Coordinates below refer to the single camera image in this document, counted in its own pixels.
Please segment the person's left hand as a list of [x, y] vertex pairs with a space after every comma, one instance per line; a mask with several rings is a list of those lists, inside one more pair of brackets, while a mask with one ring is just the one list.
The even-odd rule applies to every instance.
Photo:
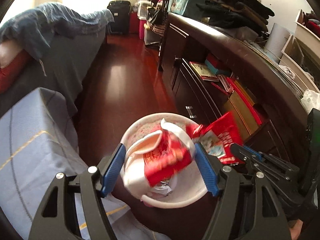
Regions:
[[295, 224], [293, 226], [289, 227], [292, 240], [298, 239], [302, 230], [302, 226], [303, 226], [303, 222], [300, 219], [298, 219], [298, 220], [295, 220]]

